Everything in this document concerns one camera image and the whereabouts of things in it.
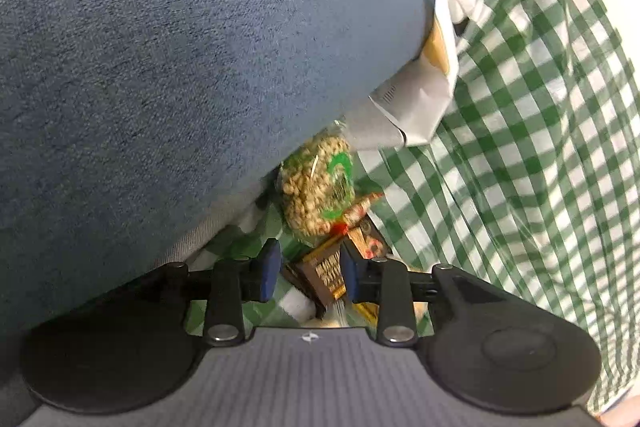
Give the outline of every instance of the plastic wrap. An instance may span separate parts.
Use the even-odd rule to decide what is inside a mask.
[[[289,156],[280,168],[284,216],[305,237],[330,232],[354,201],[350,147],[339,123]]]

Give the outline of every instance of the green gingham bag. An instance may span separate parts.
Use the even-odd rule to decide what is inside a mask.
[[[589,331],[602,352],[589,403],[599,412],[639,370],[633,66],[600,0],[480,0],[458,58],[431,143],[360,152],[356,188],[385,193],[370,215],[405,262],[455,264]],[[287,256],[300,249],[273,205],[236,253],[267,237]],[[244,306],[246,325],[296,325],[305,306],[280,279],[274,301]],[[190,321],[196,330],[202,315]]]

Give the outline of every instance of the packaged food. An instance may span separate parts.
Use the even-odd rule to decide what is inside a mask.
[[[431,141],[456,87],[456,24],[475,5],[476,0],[434,0],[433,26],[420,55],[344,115],[353,150]]]
[[[350,147],[339,124],[307,141],[280,168],[287,224],[303,236],[329,233],[354,201]]]
[[[373,259],[374,257],[398,257],[393,256],[389,245],[386,243],[384,237],[380,231],[373,224],[373,221],[369,216],[365,216],[357,225],[349,230],[347,233],[349,239],[356,247],[358,252],[364,259]],[[409,271],[418,271],[407,266]],[[366,322],[371,326],[376,326],[378,323],[378,314],[380,307],[377,304],[370,302],[363,302],[358,304],[351,304],[351,308],[361,315]],[[420,321],[427,312],[427,304],[416,302],[414,303],[415,318]]]
[[[340,243],[346,236],[354,241],[358,251],[366,259],[386,257],[391,253],[384,238],[365,214],[352,229],[332,236],[319,247],[290,263],[287,266],[289,273],[283,275],[316,304],[318,318],[323,317],[346,293],[340,273]]]
[[[371,207],[371,203],[384,196],[382,192],[372,192],[366,196],[356,198],[355,202],[347,208],[340,218],[332,226],[332,233],[346,233],[343,230],[349,230],[355,227],[360,220],[367,215],[367,211]]]

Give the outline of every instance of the logo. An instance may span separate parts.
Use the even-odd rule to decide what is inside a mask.
[[[304,340],[306,343],[311,344],[312,342],[318,340],[320,337],[316,335],[313,331],[309,331],[308,333],[305,333],[304,335],[302,335],[300,338]]]

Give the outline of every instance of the round black disc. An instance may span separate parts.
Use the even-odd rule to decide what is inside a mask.
[[[520,303],[475,305],[433,340],[428,365],[453,394],[482,409],[530,415],[564,409],[591,391],[600,354],[591,337]]]
[[[196,357],[192,337],[166,318],[157,303],[133,301],[44,324],[22,346],[24,379],[44,402],[73,412],[148,405],[176,389]]]

